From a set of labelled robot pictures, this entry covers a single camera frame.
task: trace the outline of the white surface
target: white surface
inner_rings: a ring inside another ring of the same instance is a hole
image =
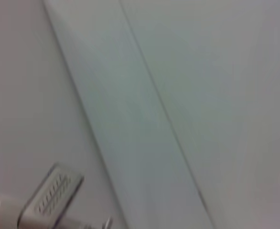
[[[47,6],[131,229],[211,229],[116,0]]]
[[[123,0],[218,229],[280,229],[280,0]]]
[[[68,215],[125,226],[39,0],[0,0],[0,192],[24,201],[55,161],[85,182]]]

